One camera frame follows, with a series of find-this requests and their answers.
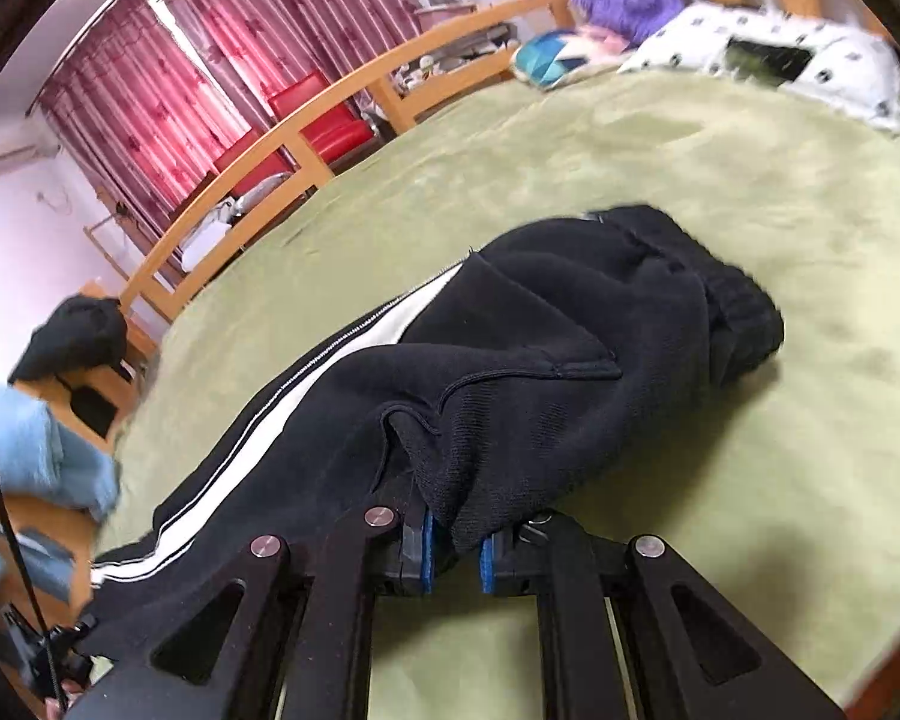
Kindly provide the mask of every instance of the wooden railing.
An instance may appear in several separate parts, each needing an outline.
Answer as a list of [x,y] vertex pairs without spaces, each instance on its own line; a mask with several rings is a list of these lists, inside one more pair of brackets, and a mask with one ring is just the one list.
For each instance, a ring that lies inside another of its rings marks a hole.
[[[142,296],[172,322],[226,262],[300,194],[311,187],[322,187],[333,178],[333,172],[300,135],[303,127],[343,100],[367,89],[383,109],[397,134],[402,135],[415,127],[416,117],[424,111],[453,95],[458,95],[493,76],[504,73],[512,51],[501,49],[493,55],[484,56],[444,76],[434,76],[413,89],[413,92],[405,98],[401,98],[394,89],[389,77],[391,73],[401,65],[427,55],[458,38],[536,10],[549,10],[557,26],[562,28],[571,28],[574,25],[569,0],[511,0],[487,6],[474,13],[440,23],[413,40],[367,62],[312,100],[308,100],[242,153],[240,158],[224,170],[180,215],[167,233],[156,242],[137,271],[130,276],[127,286],[120,295],[122,305],[128,307],[133,300]],[[290,151],[293,160],[299,165],[299,170],[270,193],[263,202],[240,220],[239,224],[234,225],[175,290],[166,289],[155,277],[160,266],[210,209],[226,197],[242,178],[266,159],[266,156],[281,146]]]

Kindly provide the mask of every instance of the red chair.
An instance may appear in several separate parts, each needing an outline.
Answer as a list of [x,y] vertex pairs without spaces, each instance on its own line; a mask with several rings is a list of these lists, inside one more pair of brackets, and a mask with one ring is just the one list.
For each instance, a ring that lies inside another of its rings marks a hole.
[[[239,141],[234,143],[233,146],[228,148],[213,161],[214,167],[220,172],[223,172],[223,169],[232,162],[236,162],[237,157],[244,153],[247,148],[250,148],[254,143],[259,141],[261,135],[261,132],[258,130],[251,129],[250,132],[247,132],[244,137],[240,138]],[[240,179],[233,188],[233,194],[236,196],[246,194],[265,178],[269,178],[271,175],[277,175],[279,172],[293,172],[293,165],[290,165],[290,162],[285,157],[274,151],[274,153]]]
[[[330,82],[326,76],[319,70],[314,70],[271,97],[268,103],[279,119],[285,119],[328,86]],[[303,127],[300,133],[327,165],[336,162],[355,148],[370,143],[374,138],[370,125],[356,116],[345,103],[335,105],[322,117]]]

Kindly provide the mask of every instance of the white stripe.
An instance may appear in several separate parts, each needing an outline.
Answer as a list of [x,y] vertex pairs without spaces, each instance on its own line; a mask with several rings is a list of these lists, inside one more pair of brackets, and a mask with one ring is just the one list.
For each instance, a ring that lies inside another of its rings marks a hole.
[[290,415],[312,386],[317,383],[317,379],[324,375],[335,362],[343,360],[344,357],[356,351],[372,346],[386,346],[400,341],[410,323],[431,303],[459,269],[460,265],[456,265],[407,295],[384,317],[381,317],[374,327],[348,341],[327,362],[311,371],[260,420],[258,427],[241,447],[232,463],[226,466],[226,470],[214,480],[208,490],[204,490],[203,495],[190,507],[189,511],[185,512],[182,517],[178,517],[173,524],[170,524],[170,527],[160,533],[156,546],[149,555],[133,562],[95,566],[90,572],[91,584],[99,586],[107,579],[137,581],[154,575],[171,557],[175,556],[175,553],[187,546],[194,536],[197,536],[200,528],[206,524],[226,496],[230,495],[237,485],[247,477],[247,474],[260,463],[266,450],[280,435]]
[[[175,523],[178,519],[180,519],[180,517],[183,517],[184,514],[187,514],[187,512],[189,512],[189,510],[190,510],[190,507],[192,507],[193,504],[196,504],[197,501],[199,501],[199,499],[202,497],[202,495],[204,493],[206,493],[207,488],[209,488],[210,485],[213,485],[213,483],[216,482],[217,477],[220,476],[223,473],[223,471],[226,470],[228,464],[233,459],[233,456],[235,454],[237,454],[238,452],[240,452],[244,448],[245,438],[248,435],[252,434],[253,431],[255,431],[257,429],[257,426],[260,424],[261,418],[264,418],[264,416],[266,416],[266,412],[269,410],[269,408],[271,408],[272,405],[274,405],[274,403],[276,403],[277,401],[279,401],[280,399],[283,398],[284,392],[287,389],[290,389],[291,386],[295,386],[296,380],[298,380],[303,374],[305,374],[308,370],[310,370],[310,368],[312,368],[314,365],[319,364],[319,362],[324,357],[326,357],[328,354],[332,353],[334,351],[334,349],[336,349],[342,343],[346,343],[354,336],[359,335],[360,333],[367,330],[367,327],[370,327],[370,325],[373,324],[373,322],[376,322],[377,319],[380,319],[380,317],[383,317],[384,314],[386,314],[386,312],[388,312],[391,308],[393,308],[403,298],[405,298],[405,295],[401,296],[400,298],[391,300],[391,302],[389,302],[383,308],[381,308],[379,311],[377,311],[372,317],[370,317],[369,319],[366,319],[364,322],[361,322],[357,327],[351,328],[350,330],[348,330],[346,333],[339,336],[338,338],[334,338],[331,343],[328,343],[327,346],[325,346],[319,352],[319,354],[314,355],[314,357],[312,357],[310,360],[305,362],[305,364],[302,365],[300,367],[300,369],[297,372],[295,372],[295,374],[293,376],[290,376],[290,378],[287,379],[287,381],[285,381],[283,384],[281,384],[277,388],[277,391],[273,395],[271,395],[271,397],[269,398],[268,401],[266,401],[266,403],[263,405],[263,407],[260,410],[258,410],[258,412],[255,413],[255,415],[253,415],[253,418],[250,420],[249,423],[247,423],[247,427],[244,428],[244,432],[240,433],[240,437],[236,440],[236,442],[234,442],[234,445],[231,447],[228,455],[226,456],[226,459],[224,459],[223,462],[217,466],[217,468],[214,470],[214,472],[210,476],[210,478],[207,479],[207,481],[203,483],[203,487],[200,488],[200,490],[197,492],[196,495],[194,495],[193,498],[191,498],[186,504],[181,506],[176,511],[175,514],[173,514],[171,517],[169,517],[167,520],[164,521],[164,523],[160,526],[160,529],[156,533],[157,539],[160,538],[160,536],[162,535],[162,533],[165,531],[166,528],[169,528],[170,525],[173,525],[173,523]],[[106,566],[106,565],[126,565],[127,563],[141,562],[141,560],[146,560],[146,558],[152,554],[153,554],[153,552],[150,552],[148,555],[144,555],[141,557],[128,557],[125,560],[103,560],[102,562],[95,562],[93,564],[93,567],[100,568],[100,567]]]

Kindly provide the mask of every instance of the air conditioner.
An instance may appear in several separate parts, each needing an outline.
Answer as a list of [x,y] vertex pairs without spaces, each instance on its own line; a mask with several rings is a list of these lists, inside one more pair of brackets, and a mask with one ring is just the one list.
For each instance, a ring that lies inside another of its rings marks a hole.
[[36,160],[53,159],[58,153],[60,143],[56,138],[30,119],[15,122],[13,127],[0,127],[0,175]]

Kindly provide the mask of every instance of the bed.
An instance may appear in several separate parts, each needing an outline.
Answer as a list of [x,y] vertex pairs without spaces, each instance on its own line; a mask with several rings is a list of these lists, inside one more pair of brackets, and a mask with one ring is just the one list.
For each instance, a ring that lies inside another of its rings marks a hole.
[[[820,12],[820,0],[783,1]],[[660,533],[854,718],[876,717],[866,678],[900,633],[900,137],[773,90],[666,73],[603,74],[549,95],[495,84],[416,123],[504,79],[508,50],[407,98],[386,82],[409,58],[541,10],[573,23],[567,0],[511,1],[338,81],[154,247],[122,300],[144,298],[173,325],[148,395],[107,438],[122,502],[98,549],[141,536],[247,399],[352,317],[516,224],[648,201],[751,271],[788,338],[774,365],[563,507],[603,536]],[[298,132],[362,88],[399,137],[331,181]],[[301,170],[175,290],[156,281],[188,230],[279,146]],[[476,584],[465,565],[426,604],[381,603],[371,716],[538,716],[533,604],[484,601]]]

